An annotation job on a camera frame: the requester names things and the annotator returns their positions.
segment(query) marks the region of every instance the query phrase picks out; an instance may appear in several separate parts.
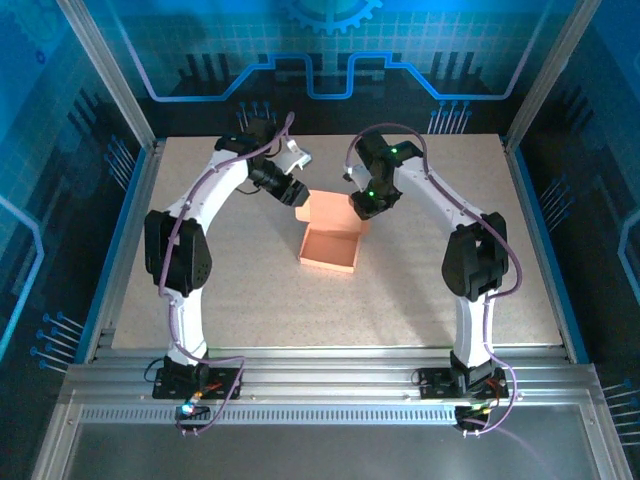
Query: cardboard box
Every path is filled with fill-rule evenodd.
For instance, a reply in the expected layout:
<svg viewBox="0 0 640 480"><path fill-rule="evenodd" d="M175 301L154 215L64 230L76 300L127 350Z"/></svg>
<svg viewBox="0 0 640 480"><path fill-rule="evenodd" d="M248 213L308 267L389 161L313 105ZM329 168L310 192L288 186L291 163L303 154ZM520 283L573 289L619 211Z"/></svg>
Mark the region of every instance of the cardboard box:
<svg viewBox="0 0 640 480"><path fill-rule="evenodd" d="M300 263L353 273L360 237L369 231L353 210L349 195L311 190L307 202L296 208L296 218L308 222L300 248Z"/></svg>

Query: blue backdrop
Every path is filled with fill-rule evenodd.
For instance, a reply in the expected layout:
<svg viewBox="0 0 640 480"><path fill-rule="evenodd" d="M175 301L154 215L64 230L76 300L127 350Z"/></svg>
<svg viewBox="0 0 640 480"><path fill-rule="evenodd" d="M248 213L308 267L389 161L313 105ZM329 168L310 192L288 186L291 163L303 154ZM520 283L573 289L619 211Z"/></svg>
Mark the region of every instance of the blue backdrop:
<svg viewBox="0 0 640 480"><path fill-rule="evenodd" d="M589 356L605 386L631 378L636 388L638 25L639 2L602 2L522 144ZM637 415L627 417L632 424L636 419ZM638 449L625 451L637 470Z"/></svg>
<svg viewBox="0 0 640 480"><path fill-rule="evenodd" d="M55 1L0 1L0 477L30 478L140 151Z"/></svg>
<svg viewBox="0 0 640 480"><path fill-rule="evenodd" d="M505 132L573 2L89 5L165 136L221 133L238 128L237 115L267 109L276 118L295 110L296 133L353 133L376 121ZM243 112L252 101L261 108Z"/></svg>

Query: wire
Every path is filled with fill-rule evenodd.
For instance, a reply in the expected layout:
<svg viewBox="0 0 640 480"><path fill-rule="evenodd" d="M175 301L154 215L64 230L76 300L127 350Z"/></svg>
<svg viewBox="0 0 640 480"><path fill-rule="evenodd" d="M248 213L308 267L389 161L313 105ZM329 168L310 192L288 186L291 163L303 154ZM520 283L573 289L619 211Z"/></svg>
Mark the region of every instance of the wire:
<svg viewBox="0 0 640 480"><path fill-rule="evenodd" d="M465 419L465 421L469 423L475 423L476 425L481 425L483 428L486 428L486 426L489 423L488 420L486 422L483 422L482 420L477 420L474 418L467 418ZM540 466L542 466L542 468L544 468L544 470L547 472L547 474L549 474L551 478L558 480L558 476L553 472L553 469L544 460L544 458L542 458L542 456L536 451L536 449L533 448L533 446L531 446L529 442L527 442L525 439L519 437L518 435L507 430L504 427L495 427L495 429L501 434L511 438L512 440L515 440L522 448L524 448L527 452L531 454L531 456L540 464Z"/></svg>
<svg viewBox="0 0 640 480"><path fill-rule="evenodd" d="M280 130L274 137L273 139L265 144L264 146L258 148L257 150L254 150L253 152L249 152L245 155L239 155L237 157L231 158L229 160L224 160L222 162L220 162L219 164L217 164L215 167L207 170L204 175L202 175L197 181L196 183L193 185L193 187L191 188L191 190L189 191L189 194L187 195L187 198L185 199L185 202L182 206L182 208L180 209L180 213L178 215L178 218L176 219L175 224L173 225L173 228L171 230L171 234L169 235L169 239L167 242L167 250L165 252L165 257L164 257L164 262L162 265L162 273L160 275L160 281L158 282L158 295L160 297L166 297L169 299L169 319L168 319L168 323L169 323L169 333L171 335L171 341L173 342L173 344L175 345L176 349L182 353L186 358L193 360L197 363L205 363L207 365L221 365L221 364L226 364L226 363L233 363L233 362L240 362L240 367L238 368L238 373L236 374L235 379L233 380L233 383L231 384L230 388L229 388L229 392L227 393L227 396L224 398L222 405L220 406L220 409L217 411L217 413L215 415L213 415L213 417L211 418L211 420L204 426L198 427L198 428L193 428L193 429L186 429L183 428L180 421L176 422L176 427L182 432L183 435L188 435L188 434L192 434L192 435L197 435L199 433L203 433L206 430L208 430L209 428L211 428L216 421L218 420L218 418L220 418L220 416L222 415L222 412L224 411L225 407L227 406L227 403L229 403L229 400L231 399L231 396L233 395L233 392L235 390L235 388L238 386L239 382L240 382L240 378L242 377L242 373L244 372L244 362L245 362L245 357L229 357L229 358L220 358L220 359L204 359L204 358L198 358L194 355L191 354L191 352L188 352L179 342L178 340L178 335L176 334L176 328L175 328L175 324L177 323L177 320L174 320L175 317L175 313L176 313L176 306L175 306L175 300L171 297L170 294L166 293L165 291L165 285L167 283L167 274L169 273L169 264L171 263L171 253L173 252L173 247L175 245L176 242L176 238L178 236L178 231L180 230L180 225L182 225L182 222L184 220L184 217L187 214L187 211L189 210L189 208L191 207L191 202L193 200L193 198L195 197L196 193L198 192L198 190L200 189L200 187L202 187L202 185L215 173L218 173L222 168L228 166L228 165L232 165L234 163L237 162L241 162L244 160L247 160L249 158L253 158L257 155L260 155L263 152L266 152L268 150L270 150L273 145L275 145L276 142L279 142L282 137L284 136L285 138L288 138L289 135L289 128L291 127L291 124L293 123L293 121L295 120L295 114L293 112L289 112L287 114L287 117L285 119L284 122L284 126L282 127L282 130Z"/></svg>
<svg viewBox="0 0 640 480"><path fill-rule="evenodd" d="M489 345L489 311L490 311L491 303L493 300L500 297L506 297L508 295L512 295L520 289L520 286L522 285L522 265L520 264L520 260L518 259L517 255L515 254L511 246L509 246L509 244L505 241L505 239L502 238L502 235L500 235L481 216L476 215L474 212L469 210L465 205L460 203L453 195L451 195L442 185L440 185L438 180L433 176L433 172L429 168L429 161L427 159L427 142L424 140L424 138L422 138L422 135L420 135L416 130L410 127L407 127L405 125L401 125L399 123L379 123L377 125L372 125L370 127L365 128L360 133L358 133L349 144L349 148L347 149L347 156L345 159L345 166L348 169L347 171L350 171L352 169L351 152L353 151L358 140L360 140L360 138L362 138L362 136L365 135L366 133L372 130L377 130L381 127L393 127L393 128L399 128L401 130L405 130L406 132L409 132L412 135L414 135L420 141L420 145L422 146L422 165L423 165L424 173L426 175L425 178L431 182L431 184L436 188L436 190L438 190L440 194L442 194L442 196L444 196L447 200L449 200L449 202L451 202L456 208L458 208L461 213L468 215L471 219L478 222L485 230L487 230L493 236L493 238L496 239L496 241L500 244L500 246L502 246L502 248L505 249L505 251L507 252L507 255L509 255L509 258L513 262L513 265L516 269L515 285L510 289L505 290L504 292L487 294L483 302L484 309L482 314L482 343L484 344L484 348L487 354L489 355L489 358L491 358L491 360L493 360L498 365L506 368L509 371L509 374L511 375L511 378L513 381L513 394L511 396L511 399L509 400L509 405L507 406L507 410L505 411L504 415L495 424L491 426L487 426L485 424L485 428L478 434L481 435L481 434L489 433L490 431L498 428L498 426L500 426L511 414L511 410L513 409L513 405L515 403L515 399L518 396L518 380L516 377L516 372L513 370L511 365L499 359L493 353L493 348Z"/></svg>
<svg viewBox="0 0 640 480"><path fill-rule="evenodd" d="M164 360L164 358L156 358L154 361L152 361L149 365L147 365L147 368L144 369L144 373L142 374L142 376L144 377L146 382L149 383L156 383L155 380L149 380L147 378L147 374L149 373L149 371L153 368L153 366L158 363L161 362L162 360Z"/></svg>
<svg viewBox="0 0 640 480"><path fill-rule="evenodd" d="M256 188L253 192L245 192L244 190L240 190L240 188L236 188L236 192L240 192L243 195L255 195L261 190L260 187Z"/></svg>
<svg viewBox="0 0 640 480"><path fill-rule="evenodd" d="M282 151L282 137L280 137L278 139L278 150L276 150L275 153L266 153L264 156L265 156L265 158L273 158L276 155L278 155L281 151ZM253 192L245 192L244 190L241 190L240 188L236 188L236 192L240 192L243 195L255 195L260 190L261 190L260 187L258 187Z"/></svg>
<svg viewBox="0 0 640 480"><path fill-rule="evenodd" d="M282 151L282 137L278 139L278 150L275 153L265 153L265 158L273 158Z"/></svg>

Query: enclosure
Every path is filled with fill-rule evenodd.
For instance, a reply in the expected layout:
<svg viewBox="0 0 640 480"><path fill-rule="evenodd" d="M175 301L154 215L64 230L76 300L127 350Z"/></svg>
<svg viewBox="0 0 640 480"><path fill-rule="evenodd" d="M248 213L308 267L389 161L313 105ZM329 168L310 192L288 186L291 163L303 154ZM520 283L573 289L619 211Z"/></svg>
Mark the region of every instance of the enclosure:
<svg viewBox="0 0 640 480"><path fill-rule="evenodd" d="M634 0L1 3L1 476L637 478L638 25ZM202 299L209 355L246 358L240 397L186 440L181 402L152 398L170 335L145 215L221 136L288 112L309 189L354 192L350 142L395 123L504 216L523 283L495 305L521 393L502 433L463 438L456 401L413 384L456 339L424 205L330 272L300 265L311 220L249 181L207 232Z"/></svg>

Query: open box lid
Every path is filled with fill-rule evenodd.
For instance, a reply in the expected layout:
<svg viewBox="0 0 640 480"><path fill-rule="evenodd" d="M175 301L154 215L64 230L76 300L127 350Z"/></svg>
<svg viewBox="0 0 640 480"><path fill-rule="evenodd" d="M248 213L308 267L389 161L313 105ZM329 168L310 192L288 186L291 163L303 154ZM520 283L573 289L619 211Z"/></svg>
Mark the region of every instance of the open box lid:
<svg viewBox="0 0 640 480"><path fill-rule="evenodd" d="M313 230L367 233L368 222L363 222L344 193L310 190L309 198L296 207L296 219L308 222Z"/></svg>

